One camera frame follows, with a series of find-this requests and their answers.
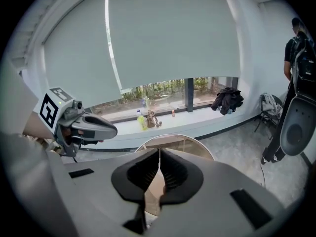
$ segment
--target brown bag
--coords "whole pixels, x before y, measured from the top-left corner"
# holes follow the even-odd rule
[[[160,121],[158,123],[158,120],[155,116],[155,113],[152,112],[151,110],[148,110],[148,115],[147,115],[147,127],[152,128],[154,126],[159,127],[161,126],[162,122]]]

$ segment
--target speaker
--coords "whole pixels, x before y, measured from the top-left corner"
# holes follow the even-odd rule
[[[294,97],[290,103],[280,136],[280,145],[285,154],[296,156],[303,152],[316,127],[316,105]]]

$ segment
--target floor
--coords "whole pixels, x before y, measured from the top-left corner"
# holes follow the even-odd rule
[[[261,125],[254,133],[257,124],[258,120],[250,121],[230,131],[202,139],[201,142],[211,151],[215,160],[235,167],[264,186],[260,159],[264,148],[270,142],[267,137],[269,131],[264,125]],[[81,162],[106,159],[129,153],[80,151],[76,160]],[[62,159],[64,163],[74,162],[72,158],[63,157]],[[285,207],[303,194],[308,167],[301,156],[285,156],[280,162],[268,162],[262,166],[262,170],[265,176],[266,189],[273,193]]]

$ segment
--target black t-shirt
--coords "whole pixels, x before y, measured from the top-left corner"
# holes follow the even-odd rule
[[[286,44],[284,61],[291,62],[293,55],[294,55],[294,46],[295,46],[296,42],[297,42],[296,37],[293,37]]]

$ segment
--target window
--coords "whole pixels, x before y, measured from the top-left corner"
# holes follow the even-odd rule
[[[185,105],[184,80],[150,83],[125,90],[122,98],[91,107],[93,113],[107,120],[135,117],[137,110],[146,114],[171,111]]]
[[[92,113],[112,122],[136,119],[137,110],[141,110],[144,115],[148,110],[152,110],[158,116],[174,109],[177,112],[192,111],[193,105],[198,108],[209,107],[221,89],[237,88],[238,83],[238,78],[232,77],[201,77],[189,80],[193,81],[193,86],[188,86],[187,95],[184,79],[168,80],[122,90],[120,99],[92,106],[90,109]],[[191,108],[186,106],[186,98],[190,96],[193,96]]]
[[[193,104],[213,102],[217,93],[225,87],[232,87],[232,77],[199,77],[194,78]]]

